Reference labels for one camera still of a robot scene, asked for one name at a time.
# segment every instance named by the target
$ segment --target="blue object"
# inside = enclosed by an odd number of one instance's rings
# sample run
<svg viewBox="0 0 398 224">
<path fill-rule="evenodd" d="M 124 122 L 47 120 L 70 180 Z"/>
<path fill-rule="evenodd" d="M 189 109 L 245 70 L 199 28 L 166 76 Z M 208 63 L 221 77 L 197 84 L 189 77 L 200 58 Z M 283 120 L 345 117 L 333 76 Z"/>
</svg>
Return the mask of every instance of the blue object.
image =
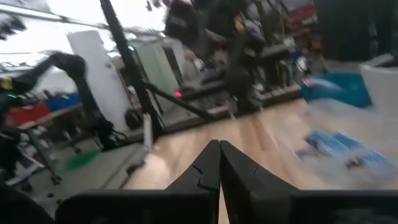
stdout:
<svg viewBox="0 0 398 224">
<path fill-rule="evenodd" d="M 338 157 L 351 152 L 347 146 L 323 131 L 314 130 L 304 140 L 326 156 Z"/>
<path fill-rule="evenodd" d="M 67 98 L 64 97 L 55 97 L 46 101 L 47 108 L 51 111 L 58 111 L 65 108 L 69 108 L 72 106 L 76 106 L 81 103 L 80 97 L 78 93 L 69 94 Z"/>
<path fill-rule="evenodd" d="M 360 143 L 359 141 L 357 141 L 355 139 L 348 137 L 345 134 L 336 133 L 333 135 L 333 137 L 334 137 L 334 139 L 341 142 L 343 145 L 347 146 L 350 149 L 364 148 L 364 145 L 362 143 Z"/>
<path fill-rule="evenodd" d="M 340 102 L 353 105 L 359 108 L 372 105 L 369 93 L 359 73 L 335 72 L 328 73 L 325 76 L 317 77 L 338 85 L 341 90 L 322 88 L 321 86 L 308 86 L 304 80 L 300 86 L 304 100 L 331 98 Z"/>
</svg>

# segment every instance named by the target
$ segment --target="white panel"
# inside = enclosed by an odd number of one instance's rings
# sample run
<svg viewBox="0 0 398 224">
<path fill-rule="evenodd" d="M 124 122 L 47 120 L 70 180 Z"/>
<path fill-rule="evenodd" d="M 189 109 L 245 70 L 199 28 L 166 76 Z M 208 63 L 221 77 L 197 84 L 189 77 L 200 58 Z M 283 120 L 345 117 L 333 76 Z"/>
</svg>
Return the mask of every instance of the white panel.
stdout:
<svg viewBox="0 0 398 224">
<path fill-rule="evenodd" d="M 86 80 L 101 112 L 114 124 L 115 130 L 129 130 L 124 114 L 131 108 L 131 104 L 122 81 L 102 46 L 99 33 L 89 30 L 67 36 L 73 52 L 86 60 Z"/>
<path fill-rule="evenodd" d="M 376 112 L 398 117 L 398 68 L 361 65 L 361 74 Z"/>
<path fill-rule="evenodd" d="M 135 48 L 149 81 L 162 91 L 174 95 L 178 83 L 161 45 L 156 42 L 141 46 L 135 45 Z M 174 106 L 172 102 L 162 97 L 157 97 L 157 99 L 165 113 Z"/>
</svg>

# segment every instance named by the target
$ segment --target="black pole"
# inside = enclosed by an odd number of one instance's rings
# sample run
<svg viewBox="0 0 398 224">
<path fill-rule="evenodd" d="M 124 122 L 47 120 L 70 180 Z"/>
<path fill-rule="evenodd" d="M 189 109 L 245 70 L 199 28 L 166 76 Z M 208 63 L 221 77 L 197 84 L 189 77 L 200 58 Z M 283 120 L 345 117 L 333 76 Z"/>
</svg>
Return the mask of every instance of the black pole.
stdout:
<svg viewBox="0 0 398 224">
<path fill-rule="evenodd" d="M 169 100 L 169 101 L 175 103 L 176 105 L 181 106 L 182 108 L 184 108 L 186 110 L 191 111 L 192 113 L 198 115 L 199 117 L 205 118 L 205 119 L 214 119 L 214 116 L 209 114 L 207 111 L 204 111 L 204 110 L 198 109 L 198 108 L 196 108 L 194 106 L 191 106 L 188 103 L 186 103 L 186 102 L 184 102 L 184 101 L 182 101 L 182 100 L 180 100 L 180 99 L 178 99 L 178 98 L 176 98 L 174 96 L 171 96 L 171 95 L 163 92 L 162 90 L 158 89 L 156 86 L 154 86 L 154 85 L 152 85 L 150 83 L 145 82 L 144 84 L 145 84 L 145 87 L 149 91 L 155 93 L 156 95 L 159 95 L 159 96 L 165 98 L 166 100 Z"/>
<path fill-rule="evenodd" d="M 264 7 L 262 6 L 262 1 L 254 1 L 254 5 L 256 6 L 257 12 L 259 13 L 262 35 L 264 36 L 264 39 L 266 41 L 270 42 L 272 41 L 272 38 L 270 37 L 271 34 L 267 30 L 267 16 Z"/>
<path fill-rule="evenodd" d="M 163 127 L 159 121 L 159 115 L 153 107 L 149 98 L 148 92 L 144 87 L 144 82 L 141 79 L 139 69 L 134 61 L 132 53 L 129 50 L 126 37 L 123 34 L 123 28 L 116 17 L 116 13 L 112 7 L 110 0 L 100 0 L 101 8 L 104 12 L 106 21 L 108 22 L 113 39 L 122 57 L 126 71 L 132 76 L 132 85 L 136 89 L 138 99 L 141 103 L 144 113 L 149 113 L 152 119 L 152 130 L 154 141 L 162 134 Z"/>
</svg>

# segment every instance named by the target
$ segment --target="transparent plastic sheet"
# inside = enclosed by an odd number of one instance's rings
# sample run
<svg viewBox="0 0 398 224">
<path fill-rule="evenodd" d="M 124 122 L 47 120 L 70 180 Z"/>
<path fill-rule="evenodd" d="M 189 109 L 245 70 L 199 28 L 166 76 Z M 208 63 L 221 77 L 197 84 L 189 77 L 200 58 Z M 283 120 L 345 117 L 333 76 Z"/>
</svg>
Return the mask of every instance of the transparent plastic sheet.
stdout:
<svg viewBox="0 0 398 224">
<path fill-rule="evenodd" d="M 318 176 L 332 188 L 375 189 L 385 188 L 398 179 L 398 119 L 387 119 L 371 111 L 355 108 L 335 100 L 318 100 L 304 110 L 294 112 L 275 126 L 280 147 L 296 154 L 297 167 L 308 175 Z M 298 151 L 315 151 L 304 138 L 313 130 L 333 136 L 342 133 L 363 146 L 352 147 L 349 153 L 339 156 L 297 156 Z M 387 162 L 370 162 L 352 166 L 358 158 L 376 155 Z"/>
</svg>

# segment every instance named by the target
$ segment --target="black robotic arm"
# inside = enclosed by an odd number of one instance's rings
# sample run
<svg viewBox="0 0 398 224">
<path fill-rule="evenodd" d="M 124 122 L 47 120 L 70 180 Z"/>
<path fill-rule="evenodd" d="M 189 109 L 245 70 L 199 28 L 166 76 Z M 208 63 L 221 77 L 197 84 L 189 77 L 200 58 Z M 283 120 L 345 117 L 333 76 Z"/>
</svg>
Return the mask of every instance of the black robotic arm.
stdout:
<svg viewBox="0 0 398 224">
<path fill-rule="evenodd" d="M 65 71 L 76 83 L 83 108 L 86 112 L 86 124 L 84 128 L 98 136 L 99 141 L 103 145 L 103 151 L 114 149 L 128 143 L 120 142 L 120 139 L 113 134 L 113 124 L 103 116 L 98 108 L 85 79 L 86 63 L 84 59 L 78 55 L 55 52 L 27 73 L 15 78 L 2 79 L 0 114 L 4 114 L 12 106 L 17 106 L 19 100 L 15 95 L 31 91 L 37 84 L 39 78 L 52 66 Z"/>
</svg>

